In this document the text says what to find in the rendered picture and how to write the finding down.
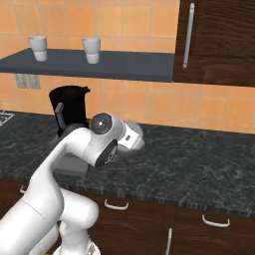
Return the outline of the dark wood wall cupboard door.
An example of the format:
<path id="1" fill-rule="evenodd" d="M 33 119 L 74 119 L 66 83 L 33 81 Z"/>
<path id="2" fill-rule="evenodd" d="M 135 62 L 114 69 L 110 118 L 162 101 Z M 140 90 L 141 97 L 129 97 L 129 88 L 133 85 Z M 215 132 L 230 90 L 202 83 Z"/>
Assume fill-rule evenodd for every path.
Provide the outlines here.
<path id="1" fill-rule="evenodd" d="M 190 3 L 195 12 L 183 69 Z M 172 79 L 255 88 L 255 0 L 180 0 Z"/>

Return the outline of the grey wall socket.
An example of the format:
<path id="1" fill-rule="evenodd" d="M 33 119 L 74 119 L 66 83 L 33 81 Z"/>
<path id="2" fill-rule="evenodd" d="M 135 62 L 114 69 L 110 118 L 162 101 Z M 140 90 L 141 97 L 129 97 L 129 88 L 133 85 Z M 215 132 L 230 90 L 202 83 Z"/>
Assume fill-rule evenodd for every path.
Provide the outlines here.
<path id="1" fill-rule="evenodd" d="M 34 90 L 40 90 L 40 81 L 37 75 L 28 75 L 29 87 Z"/>
<path id="2" fill-rule="evenodd" d="M 15 80 L 20 89 L 28 89 L 27 79 L 24 74 L 16 74 Z"/>

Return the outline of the dark wood base cupboard door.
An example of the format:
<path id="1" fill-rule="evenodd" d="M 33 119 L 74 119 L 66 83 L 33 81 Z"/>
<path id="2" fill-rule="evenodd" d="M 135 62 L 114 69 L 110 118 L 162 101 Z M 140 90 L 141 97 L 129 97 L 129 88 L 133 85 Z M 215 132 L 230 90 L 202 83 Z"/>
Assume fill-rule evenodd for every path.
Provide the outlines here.
<path id="1" fill-rule="evenodd" d="M 155 242 L 141 240 L 127 235 L 93 231 L 92 240 L 99 247 L 102 255 L 165 255 L 168 229 L 165 236 L 160 236 Z"/>

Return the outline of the dark wood drawer front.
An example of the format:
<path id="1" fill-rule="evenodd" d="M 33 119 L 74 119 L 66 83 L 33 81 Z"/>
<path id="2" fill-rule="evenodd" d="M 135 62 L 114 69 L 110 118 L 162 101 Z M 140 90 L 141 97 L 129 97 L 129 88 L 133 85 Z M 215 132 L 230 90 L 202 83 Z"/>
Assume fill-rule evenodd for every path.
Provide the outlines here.
<path id="1" fill-rule="evenodd" d="M 171 255 L 255 255 L 255 222 L 179 207 Z"/>
<path id="2" fill-rule="evenodd" d="M 93 226 L 96 231 L 111 233 L 117 233 L 118 231 L 157 232 L 161 229 L 164 216 L 169 214 L 169 219 L 173 220 L 176 210 L 173 205 L 150 201 L 120 198 L 87 191 L 78 191 L 78 194 L 91 198 L 99 206 L 99 219 Z M 108 209 L 104 204 L 105 199 L 108 200 L 108 204 L 118 206 L 125 206 L 128 202 L 128 209 L 124 211 Z"/>
<path id="3" fill-rule="evenodd" d="M 26 190 L 27 186 L 15 180 L 0 179 L 0 219 L 22 197 L 20 189 Z"/>

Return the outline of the dark grey wall shelf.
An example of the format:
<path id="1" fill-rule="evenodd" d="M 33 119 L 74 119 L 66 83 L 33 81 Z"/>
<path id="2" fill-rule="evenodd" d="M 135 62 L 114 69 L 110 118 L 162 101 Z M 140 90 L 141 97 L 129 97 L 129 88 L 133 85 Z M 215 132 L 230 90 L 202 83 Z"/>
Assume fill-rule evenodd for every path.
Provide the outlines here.
<path id="1" fill-rule="evenodd" d="M 30 48 L 0 60 L 0 73 L 33 74 L 111 80 L 172 82 L 174 55 L 100 51 L 100 61 L 89 64 L 83 50 L 49 49 L 38 62 Z"/>

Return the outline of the white cup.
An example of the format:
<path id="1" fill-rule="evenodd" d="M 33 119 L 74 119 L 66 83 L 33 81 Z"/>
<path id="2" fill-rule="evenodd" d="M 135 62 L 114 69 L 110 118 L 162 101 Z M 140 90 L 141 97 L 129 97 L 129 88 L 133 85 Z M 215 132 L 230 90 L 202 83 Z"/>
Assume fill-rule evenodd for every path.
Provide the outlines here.
<path id="1" fill-rule="evenodd" d="M 101 39 L 90 37 L 82 40 L 86 58 L 89 64 L 97 64 L 100 60 Z"/>
<path id="2" fill-rule="evenodd" d="M 38 62 L 47 60 L 47 38 L 45 36 L 33 36 L 28 38 L 29 45 Z"/>

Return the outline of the black blender with grey base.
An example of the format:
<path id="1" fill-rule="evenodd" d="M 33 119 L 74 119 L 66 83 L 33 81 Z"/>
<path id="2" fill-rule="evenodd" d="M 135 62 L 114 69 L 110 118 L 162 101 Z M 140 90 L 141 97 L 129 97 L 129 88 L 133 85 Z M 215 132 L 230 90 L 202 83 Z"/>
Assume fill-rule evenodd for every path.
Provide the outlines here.
<path id="1" fill-rule="evenodd" d="M 50 92 L 49 98 L 58 125 L 58 131 L 51 141 L 51 147 L 55 147 L 65 135 L 76 128 L 89 126 L 85 106 L 85 94 L 89 91 L 88 87 L 62 86 Z M 88 167 L 86 162 L 67 153 L 57 163 L 55 172 L 84 178 Z"/>

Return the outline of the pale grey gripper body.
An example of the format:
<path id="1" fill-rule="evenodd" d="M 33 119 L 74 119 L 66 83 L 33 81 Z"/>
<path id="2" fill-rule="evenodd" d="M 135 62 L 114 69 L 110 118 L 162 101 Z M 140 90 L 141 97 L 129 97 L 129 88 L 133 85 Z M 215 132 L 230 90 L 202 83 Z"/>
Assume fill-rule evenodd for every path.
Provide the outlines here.
<path id="1" fill-rule="evenodd" d="M 118 154 L 128 155 L 144 147 L 143 131 L 139 124 L 125 121 L 124 136 L 118 140 Z"/>

